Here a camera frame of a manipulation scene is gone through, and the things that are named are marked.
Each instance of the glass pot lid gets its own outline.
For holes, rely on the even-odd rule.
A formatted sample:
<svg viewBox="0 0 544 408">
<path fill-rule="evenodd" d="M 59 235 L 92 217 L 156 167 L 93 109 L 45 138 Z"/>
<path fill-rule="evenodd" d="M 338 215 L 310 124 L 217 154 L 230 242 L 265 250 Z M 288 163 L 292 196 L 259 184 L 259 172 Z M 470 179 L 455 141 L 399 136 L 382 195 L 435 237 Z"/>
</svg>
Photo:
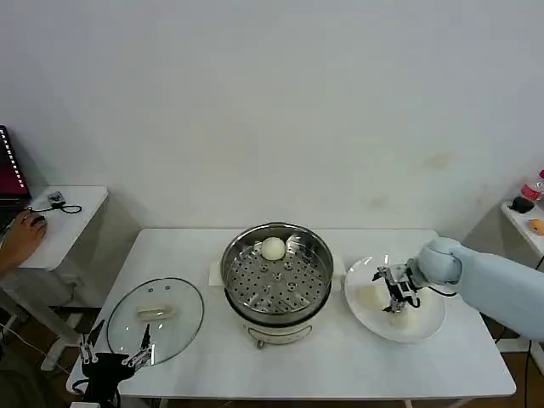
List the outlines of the glass pot lid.
<svg viewBox="0 0 544 408">
<path fill-rule="evenodd" d="M 181 353 L 201 328 L 202 295 L 187 280 L 161 278 L 136 287 L 117 304 L 106 338 L 113 353 L 133 356 L 150 325 L 150 365 Z"/>
</svg>

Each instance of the white plate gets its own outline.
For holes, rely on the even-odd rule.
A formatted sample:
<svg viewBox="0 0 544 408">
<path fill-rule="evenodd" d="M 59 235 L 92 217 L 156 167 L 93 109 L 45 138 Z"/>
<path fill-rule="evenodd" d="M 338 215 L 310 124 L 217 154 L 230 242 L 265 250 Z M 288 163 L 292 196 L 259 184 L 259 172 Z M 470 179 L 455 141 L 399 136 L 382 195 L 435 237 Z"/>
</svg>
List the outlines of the white plate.
<svg viewBox="0 0 544 408">
<path fill-rule="evenodd" d="M 372 282 L 383 257 L 367 257 L 356 262 L 348 271 L 344 282 L 344 294 L 355 317 L 377 335 L 399 343 L 416 343 L 431 337 L 440 330 L 445 320 L 445 300 L 439 294 L 425 288 L 419 294 L 422 304 L 418 309 L 408 308 L 402 313 L 402 327 L 391 324 L 390 313 L 382 309 L 389 304 L 388 288 L 379 279 Z"/>
</svg>

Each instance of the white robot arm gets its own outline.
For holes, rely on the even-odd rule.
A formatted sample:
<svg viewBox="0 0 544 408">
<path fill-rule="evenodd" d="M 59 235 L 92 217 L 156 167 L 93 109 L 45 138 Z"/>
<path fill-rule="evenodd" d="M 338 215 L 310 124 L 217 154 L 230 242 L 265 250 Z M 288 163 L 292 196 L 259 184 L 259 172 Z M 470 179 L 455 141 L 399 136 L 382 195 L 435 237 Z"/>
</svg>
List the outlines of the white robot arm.
<svg viewBox="0 0 544 408">
<path fill-rule="evenodd" d="M 418 303 L 417 290 L 447 285 L 463 300 L 518 334 L 544 340 L 544 274 L 514 261 L 476 252 L 449 238 L 437 238 L 422 248 L 405 267 L 405 278 L 393 279 L 389 268 L 377 277 L 388 283 L 392 303 Z"/>
</svg>

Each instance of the person's hand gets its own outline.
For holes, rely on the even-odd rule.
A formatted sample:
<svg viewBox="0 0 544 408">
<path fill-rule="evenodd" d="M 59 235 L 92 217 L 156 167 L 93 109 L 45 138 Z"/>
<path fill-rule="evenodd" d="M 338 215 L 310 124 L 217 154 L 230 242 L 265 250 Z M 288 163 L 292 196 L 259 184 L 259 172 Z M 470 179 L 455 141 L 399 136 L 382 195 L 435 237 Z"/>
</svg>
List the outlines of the person's hand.
<svg viewBox="0 0 544 408">
<path fill-rule="evenodd" d="M 48 223 L 45 219 L 32 225 L 39 212 L 25 210 L 15 218 L 0 247 L 0 276 L 25 262 L 42 242 Z"/>
</svg>

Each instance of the white wall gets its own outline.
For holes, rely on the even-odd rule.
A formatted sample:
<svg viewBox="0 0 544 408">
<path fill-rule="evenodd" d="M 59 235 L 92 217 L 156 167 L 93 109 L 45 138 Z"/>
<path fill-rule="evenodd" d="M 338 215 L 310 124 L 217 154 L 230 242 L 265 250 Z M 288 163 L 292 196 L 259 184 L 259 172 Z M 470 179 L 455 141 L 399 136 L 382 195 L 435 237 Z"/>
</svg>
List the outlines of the white wall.
<svg viewBox="0 0 544 408">
<path fill-rule="evenodd" d="M 544 165 L 539 0 L 0 4 L 31 177 L 138 225 L 463 238 Z"/>
</svg>

